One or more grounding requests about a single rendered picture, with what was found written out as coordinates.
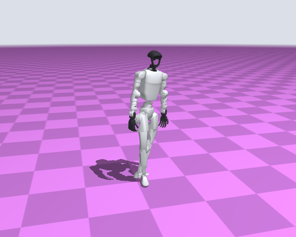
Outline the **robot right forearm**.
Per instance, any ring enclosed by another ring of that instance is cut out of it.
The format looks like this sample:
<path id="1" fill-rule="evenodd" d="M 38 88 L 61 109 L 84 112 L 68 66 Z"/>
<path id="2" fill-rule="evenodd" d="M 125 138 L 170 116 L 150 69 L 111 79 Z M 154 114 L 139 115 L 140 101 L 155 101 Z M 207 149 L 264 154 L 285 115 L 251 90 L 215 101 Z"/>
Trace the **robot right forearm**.
<path id="1" fill-rule="evenodd" d="M 135 99 L 135 95 L 136 95 L 136 92 L 133 91 L 132 94 L 131 94 L 131 107 L 130 107 L 130 112 L 129 112 L 129 116 L 133 117 L 133 113 L 137 111 L 137 102 L 138 100 Z"/>

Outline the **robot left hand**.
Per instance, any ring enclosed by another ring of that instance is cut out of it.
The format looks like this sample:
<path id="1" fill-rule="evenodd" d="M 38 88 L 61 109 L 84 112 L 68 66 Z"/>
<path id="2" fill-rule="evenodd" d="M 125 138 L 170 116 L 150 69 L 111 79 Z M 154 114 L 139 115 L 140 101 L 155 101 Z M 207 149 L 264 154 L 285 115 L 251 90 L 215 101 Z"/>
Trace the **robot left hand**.
<path id="1" fill-rule="evenodd" d="M 168 124 L 168 119 L 167 119 L 167 110 L 165 110 L 165 113 L 163 114 L 163 113 L 161 113 L 162 114 L 162 116 L 161 116 L 161 118 L 160 118 L 160 123 L 159 123 L 159 125 L 158 126 L 160 126 L 160 124 L 161 124 L 161 126 L 160 127 L 166 127 L 166 121 L 167 121 L 167 124 Z M 163 126 L 162 126 L 163 125 Z M 165 125 L 165 126 L 164 126 Z"/>

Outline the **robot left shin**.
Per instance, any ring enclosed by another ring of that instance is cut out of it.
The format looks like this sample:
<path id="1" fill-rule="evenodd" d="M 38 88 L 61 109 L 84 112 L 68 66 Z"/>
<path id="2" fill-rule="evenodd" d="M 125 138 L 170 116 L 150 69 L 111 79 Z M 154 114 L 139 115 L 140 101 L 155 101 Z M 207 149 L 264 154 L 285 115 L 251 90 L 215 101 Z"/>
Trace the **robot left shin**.
<path id="1" fill-rule="evenodd" d="M 150 154 L 150 150 L 151 150 L 151 148 L 148 150 L 148 153 L 147 153 L 148 157 L 149 157 L 149 154 Z M 139 167 L 138 167 L 138 171 L 139 171 L 139 173 L 142 173 L 142 167 L 141 167 L 141 163 L 140 163 L 140 157 L 139 157 Z"/>

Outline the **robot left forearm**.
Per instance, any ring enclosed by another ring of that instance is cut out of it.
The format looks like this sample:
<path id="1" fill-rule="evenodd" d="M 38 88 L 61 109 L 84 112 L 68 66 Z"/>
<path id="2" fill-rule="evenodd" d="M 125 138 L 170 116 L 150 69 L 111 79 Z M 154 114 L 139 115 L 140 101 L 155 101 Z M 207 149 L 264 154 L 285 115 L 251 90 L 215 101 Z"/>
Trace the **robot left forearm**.
<path id="1" fill-rule="evenodd" d="M 165 113 L 165 110 L 167 109 L 167 96 L 164 98 L 160 98 L 161 101 L 161 113 Z"/>

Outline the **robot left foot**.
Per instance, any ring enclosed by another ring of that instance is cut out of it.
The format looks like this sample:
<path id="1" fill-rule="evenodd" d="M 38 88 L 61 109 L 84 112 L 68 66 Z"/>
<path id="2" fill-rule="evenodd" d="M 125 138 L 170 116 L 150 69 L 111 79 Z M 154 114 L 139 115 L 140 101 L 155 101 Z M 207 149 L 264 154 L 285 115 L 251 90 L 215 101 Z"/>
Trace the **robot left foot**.
<path id="1" fill-rule="evenodd" d="M 139 171 L 138 171 L 138 172 L 135 172 L 135 174 L 134 174 L 134 178 L 140 178 L 141 175 L 142 175 L 142 173 L 139 173 Z M 147 175 L 149 175 L 149 173 L 146 173 L 146 176 L 147 176 Z"/>

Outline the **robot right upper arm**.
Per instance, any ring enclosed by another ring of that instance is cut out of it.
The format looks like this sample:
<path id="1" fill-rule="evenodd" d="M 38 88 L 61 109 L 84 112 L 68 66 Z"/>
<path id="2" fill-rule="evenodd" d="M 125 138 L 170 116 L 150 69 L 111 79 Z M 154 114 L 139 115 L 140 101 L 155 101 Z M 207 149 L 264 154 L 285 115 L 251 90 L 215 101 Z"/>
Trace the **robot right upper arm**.
<path id="1" fill-rule="evenodd" d="M 138 91 L 142 82 L 142 79 L 144 79 L 146 72 L 145 71 L 138 71 L 135 73 L 135 80 L 133 84 L 133 91 L 136 92 L 135 98 L 140 97 L 140 92 Z M 132 92 L 133 92 L 132 91 Z"/>

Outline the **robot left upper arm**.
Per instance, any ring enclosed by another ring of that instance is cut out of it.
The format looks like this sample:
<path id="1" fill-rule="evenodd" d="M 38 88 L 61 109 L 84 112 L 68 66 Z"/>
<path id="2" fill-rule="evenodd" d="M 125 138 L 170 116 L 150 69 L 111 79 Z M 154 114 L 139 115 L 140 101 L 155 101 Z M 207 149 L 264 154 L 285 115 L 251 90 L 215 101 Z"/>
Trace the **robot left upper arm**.
<path id="1" fill-rule="evenodd" d="M 160 88 L 160 96 L 162 98 L 168 96 L 168 92 L 165 90 L 166 88 L 166 83 L 167 83 L 167 78 L 168 78 L 168 75 L 166 73 L 163 73 L 163 78 L 162 78 L 162 83 L 161 83 L 161 88 Z"/>

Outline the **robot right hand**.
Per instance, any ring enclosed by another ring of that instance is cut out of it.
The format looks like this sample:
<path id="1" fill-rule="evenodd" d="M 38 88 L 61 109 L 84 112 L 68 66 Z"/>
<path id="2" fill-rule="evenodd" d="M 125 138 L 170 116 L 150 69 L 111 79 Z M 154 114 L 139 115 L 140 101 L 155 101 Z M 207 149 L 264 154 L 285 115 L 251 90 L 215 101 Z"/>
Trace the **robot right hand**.
<path id="1" fill-rule="evenodd" d="M 131 117 L 131 116 L 129 116 L 129 122 L 128 122 L 128 128 L 131 130 L 131 131 L 137 131 L 136 129 L 135 129 L 135 125 L 136 125 L 136 127 L 137 128 L 139 128 L 138 126 L 137 126 L 137 124 L 135 123 L 135 118 L 136 118 L 136 113 L 134 112 L 133 113 L 133 117 Z"/>

